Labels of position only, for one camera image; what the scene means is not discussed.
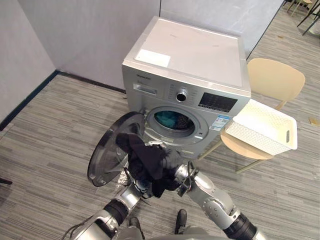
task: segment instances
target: laundry inside drum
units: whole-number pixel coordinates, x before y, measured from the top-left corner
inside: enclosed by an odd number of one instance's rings
[[[186,115],[176,111],[159,111],[154,114],[155,120],[162,126],[180,131],[193,131],[195,124]]]

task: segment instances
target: baseboard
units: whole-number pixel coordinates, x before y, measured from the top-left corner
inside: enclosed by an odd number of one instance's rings
[[[55,76],[61,75],[61,76],[66,76],[69,78],[77,79],[82,82],[86,82],[89,84],[93,84],[96,86],[100,86],[106,89],[111,89],[120,93],[126,93],[126,90],[115,87],[115,86],[110,86],[98,81],[94,81],[82,76],[74,75],[72,73],[60,71],[60,70],[55,70],[53,73],[50,74],[35,90],[33,90],[12,112],[9,113],[8,116],[5,117],[5,119],[0,123],[0,131],[5,129],[5,127],[12,121],[12,119],[15,118],[15,116],[20,113],[20,111],[52,80],[55,78]]]
[[[58,70],[55,70],[50,74],[35,90],[33,90],[8,116],[0,123],[0,131],[5,129],[5,127],[15,118],[15,116],[20,113],[20,111],[52,80],[59,74]]]
[[[92,84],[92,85],[96,85],[96,86],[100,86],[100,87],[103,87],[103,88],[106,88],[106,89],[111,89],[111,90],[114,90],[114,91],[117,91],[117,92],[120,92],[120,93],[123,93],[123,94],[126,93],[126,90],[124,90],[124,89],[121,89],[121,88],[118,88],[118,87],[115,87],[115,86],[110,86],[110,85],[107,85],[107,84],[104,84],[104,83],[101,83],[101,82],[98,82],[98,81],[94,81],[94,80],[85,78],[83,76],[78,76],[78,75],[75,75],[75,74],[72,74],[72,73],[69,73],[69,72],[65,72],[65,71],[59,70],[59,75],[66,76],[66,77],[69,77],[69,78],[72,78],[72,79],[77,79],[79,81],[82,81],[82,82],[85,82],[85,83],[89,83],[89,84]]]

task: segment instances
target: washing machine door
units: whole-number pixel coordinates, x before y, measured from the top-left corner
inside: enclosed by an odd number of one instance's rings
[[[128,162],[128,154],[116,144],[119,133],[137,134],[145,132],[145,116],[132,111],[115,121],[95,147],[87,169],[87,177],[96,187],[114,179]]]

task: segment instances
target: chair backrest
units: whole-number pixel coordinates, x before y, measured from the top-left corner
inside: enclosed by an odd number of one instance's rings
[[[279,61],[254,58],[247,67],[252,92],[284,103],[293,100],[305,85],[306,78],[302,72]]]

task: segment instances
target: black cable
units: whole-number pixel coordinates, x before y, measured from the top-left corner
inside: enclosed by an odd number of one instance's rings
[[[142,202],[144,202],[145,204],[147,204],[147,205],[151,206],[151,204],[150,204],[150,203],[148,203],[147,201],[145,201],[145,200],[144,200],[144,199],[149,199],[149,198],[151,198],[151,197],[144,198],[144,197],[142,196],[142,198],[143,198],[143,199],[141,199],[141,201],[142,201]]]
[[[70,228],[63,234],[61,240],[65,240],[65,238],[66,238],[66,236],[68,235],[68,233],[72,230],[71,233],[70,233],[70,237],[69,237],[69,239],[71,239],[72,234],[74,233],[74,231],[75,231],[78,227],[83,226],[83,225],[84,225],[86,222],[88,222],[92,217],[93,217],[93,216],[88,217],[87,219],[85,219],[85,220],[82,221],[81,223],[76,224],[76,225],[73,225],[72,227],[70,227]]]

